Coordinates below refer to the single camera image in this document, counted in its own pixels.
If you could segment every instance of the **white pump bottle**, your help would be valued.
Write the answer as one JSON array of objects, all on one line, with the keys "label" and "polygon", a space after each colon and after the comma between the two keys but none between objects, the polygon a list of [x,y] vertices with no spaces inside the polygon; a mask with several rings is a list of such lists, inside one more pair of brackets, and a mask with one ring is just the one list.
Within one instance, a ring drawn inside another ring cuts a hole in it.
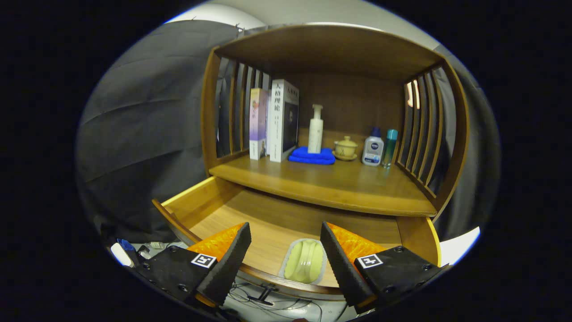
[{"label": "white pump bottle", "polygon": [[321,137],[324,131],[324,120],[320,120],[320,112],[324,108],[322,105],[312,104],[314,118],[310,120],[308,153],[321,152]]}]

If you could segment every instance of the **purple book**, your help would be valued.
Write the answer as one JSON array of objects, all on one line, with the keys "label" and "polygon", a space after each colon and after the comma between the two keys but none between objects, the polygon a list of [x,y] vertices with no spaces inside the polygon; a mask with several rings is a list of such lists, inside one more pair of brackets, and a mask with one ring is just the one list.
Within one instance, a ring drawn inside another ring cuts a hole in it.
[{"label": "purple book", "polygon": [[250,157],[253,160],[258,160],[266,155],[267,105],[268,91],[261,88],[252,88],[248,114],[250,119]]}]

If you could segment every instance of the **black wire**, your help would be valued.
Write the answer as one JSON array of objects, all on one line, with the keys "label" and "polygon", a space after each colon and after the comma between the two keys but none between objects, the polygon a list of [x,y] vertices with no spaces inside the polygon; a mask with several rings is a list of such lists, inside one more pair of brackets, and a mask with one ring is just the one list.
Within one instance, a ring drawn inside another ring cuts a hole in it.
[{"label": "black wire", "polygon": [[[246,297],[243,297],[243,296],[241,296],[241,295],[239,295],[239,294],[237,294],[237,293],[235,293],[235,292],[232,292],[232,291],[235,290],[235,289],[239,289],[239,290],[243,291],[244,294],[246,294]],[[261,310],[263,310],[263,311],[268,311],[268,312],[270,312],[270,313],[272,313],[272,314],[276,314],[276,315],[281,316],[281,317],[286,317],[286,318],[288,318],[288,319],[290,319],[291,317],[289,317],[289,316],[284,316],[284,315],[280,315],[280,314],[275,313],[275,312],[273,312],[273,311],[280,311],[280,310],[285,310],[285,309],[292,308],[294,305],[296,305],[296,303],[298,303],[298,302],[301,300],[301,299],[296,299],[296,301],[294,302],[294,304],[290,305],[289,307],[285,307],[285,308],[281,308],[281,309],[269,309],[269,308],[263,307],[262,305],[260,305],[260,304],[258,304],[258,303],[255,303],[255,302],[251,301],[250,298],[249,298],[248,292],[246,292],[245,290],[243,290],[243,289],[242,289],[240,286],[238,286],[236,283],[233,283],[233,288],[232,288],[231,291],[229,292],[229,295],[231,296],[232,299],[234,299],[234,300],[237,301],[237,302],[241,302],[241,303],[251,302],[252,304],[254,304],[254,305],[257,306],[257,307],[253,307],[253,306],[251,306],[251,305],[246,305],[246,304],[245,304],[245,305],[248,306],[248,307],[258,308],[258,309],[261,309]],[[244,299],[244,300],[246,300],[246,301],[240,301],[240,300],[234,298],[233,295],[236,295],[236,296],[238,296],[238,297],[241,297],[242,299]],[[289,302],[289,301],[291,301],[291,300],[275,301],[274,303],[278,303],[278,302]],[[316,302],[308,301],[306,304],[302,305],[301,307],[292,308],[291,310],[293,310],[293,309],[301,309],[301,308],[303,308],[303,307],[306,307],[306,306],[309,305],[310,303],[316,304],[316,306],[320,309],[319,322],[321,322],[323,310],[322,310],[321,306],[320,306],[318,303],[316,303]]]},{"label": "black wire", "polygon": [[[248,293],[247,293],[245,290],[243,290],[243,289],[241,289],[241,288],[238,288],[238,289],[240,289],[241,291],[243,291],[243,292],[247,295],[247,297],[248,297]],[[245,300],[247,299],[247,298],[245,298],[245,297],[243,297],[243,296],[241,296],[241,295],[239,295],[239,294],[235,294],[235,295],[241,297],[242,299],[245,299]],[[290,305],[289,307],[283,308],[283,309],[291,308],[292,306],[296,305],[296,303],[298,303],[300,300],[301,300],[301,299],[297,299],[294,304]],[[288,302],[288,301],[291,301],[291,300],[275,301],[275,303],[277,303],[277,302]],[[263,310],[263,311],[267,311],[267,312],[270,312],[270,313],[272,313],[272,314],[274,314],[274,315],[278,315],[278,316],[280,316],[280,317],[285,317],[285,318],[287,318],[287,319],[291,319],[291,318],[292,318],[292,317],[290,317],[290,316],[284,316],[284,315],[280,315],[280,314],[278,314],[278,313],[273,312],[273,311],[280,311],[280,310],[283,310],[283,309],[268,309],[268,308],[265,308],[265,307],[263,307],[262,305],[260,305],[260,304],[258,304],[258,303],[255,303],[255,302],[251,301],[250,299],[248,299],[248,301],[239,301],[239,302],[242,302],[242,303],[251,302],[252,304],[256,305],[256,307],[253,307],[253,306],[251,306],[251,305],[246,305],[246,304],[245,304],[245,305],[248,306],[248,307],[251,307],[251,308],[261,309],[261,310]],[[313,302],[312,302],[312,301],[308,301],[306,304],[302,305],[301,307],[292,308],[292,309],[301,309],[301,308],[303,308],[303,307],[306,307],[306,306],[309,305],[310,303],[313,303]],[[321,310],[321,307],[320,307],[319,305],[318,305],[318,307],[320,308],[320,322],[321,322],[322,310]]]},{"label": "black wire", "polygon": [[319,322],[321,322],[321,315],[322,315],[322,313],[323,313],[322,310],[321,310],[321,306],[320,306],[320,304],[318,304],[318,303],[316,303],[316,302],[312,302],[312,303],[316,304],[316,305],[318,306],[318,308],[320,309],[320,321],[319,321]]},{"label": "black wire", "polygon": [[344,306],[344,309],[341,310],[340,315],[337,317],[337,319],[335,320],[336,322],[341,318],[341,316],[344,314],[345,310],[348,308],[348,304],[346,303]]}]

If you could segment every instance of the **wooden cabinet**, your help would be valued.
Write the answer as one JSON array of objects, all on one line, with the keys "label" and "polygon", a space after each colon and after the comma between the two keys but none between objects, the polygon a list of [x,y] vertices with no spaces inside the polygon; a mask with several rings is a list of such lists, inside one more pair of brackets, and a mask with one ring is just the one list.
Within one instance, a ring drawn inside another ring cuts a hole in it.
[{"label": "wooden cabinet", "polygon": [[[233,142],[236,133],[241,144],[229,155],[217,157],[215,93],[222,58],[236,66],[229,139]],[[273,79],[285,78],[300,89],[300,145],[307,144],[311,105],[322,104],[323,147],[332,148],[334,140],[350,135],[360,144],[357,153],[361,155],[371,127],[378,126],[382,132],[393,128],[399,131],[395,165],[385,169],[364,166],[359,160],[337,160],[331,166],[250,160],[242,126],[248,117],[245,97],[253,82],[247,84],[245,72],[237,72],[238,63]],[[437,68],[445,71],[454,94],[456,135],[444,181],[439,191],[431,191],[427,185],[443,139],[443,104],[433,75]],[[414,95],[407,97],[410,83],[415,84]],[[455,190],[468,140],[463,89],[444,57],[367,28],[273,29],[212,49],[201,104],[202,151],[209,178],[167,201],[154,201],[183,241],[197,242],[248,221],[252,243],[239,276],[255,284],[273,283],[280,293],[308,299],[343,300],[329,263],[319,285],[277,274],[290,244],[299,238],[319,239],[323,221],[387,248],[403,245],[441,264],[432,219]]]}]

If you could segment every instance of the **green object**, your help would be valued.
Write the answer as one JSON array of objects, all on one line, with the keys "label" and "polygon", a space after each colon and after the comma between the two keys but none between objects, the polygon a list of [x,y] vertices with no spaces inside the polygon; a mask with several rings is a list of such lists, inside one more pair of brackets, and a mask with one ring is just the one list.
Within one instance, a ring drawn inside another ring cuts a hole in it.
[{"label": "green object", "polygon": [[393,153],[395,151],[395,143],[397,141],[397,131],[394,129],[389,129],[387,131],[386,145],[382,154],[382,166],[389,168],[391,166],[391,159],[393,158]]},{"label": "green object", "polygon": [[284,277],[309,284],[320,276],[324,250],[320,243],[303,240],[292,248],[284,268]]}]

